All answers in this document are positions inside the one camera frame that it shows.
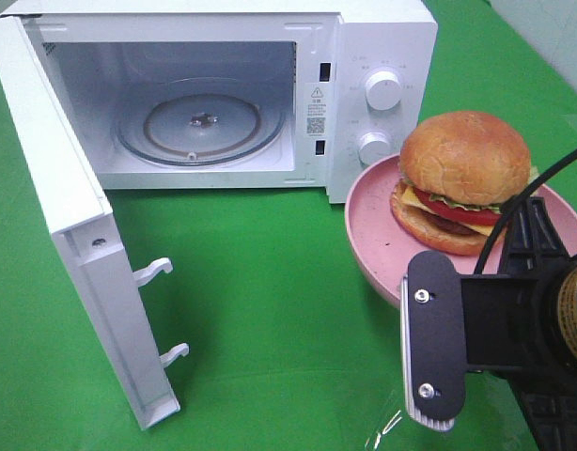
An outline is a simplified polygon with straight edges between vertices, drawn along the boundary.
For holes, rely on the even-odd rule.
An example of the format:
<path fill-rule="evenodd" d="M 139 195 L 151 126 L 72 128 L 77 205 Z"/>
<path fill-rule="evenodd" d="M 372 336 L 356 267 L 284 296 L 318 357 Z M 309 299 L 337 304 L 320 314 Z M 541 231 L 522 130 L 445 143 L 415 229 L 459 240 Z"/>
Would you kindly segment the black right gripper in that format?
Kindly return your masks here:
<path fill-rule="evenodd" d="M 542 197 L 514 211 L 497 272 L 460 277 L 466 369 L 513 374 L 538 450 L 577 450 L 577 260 Z"/>

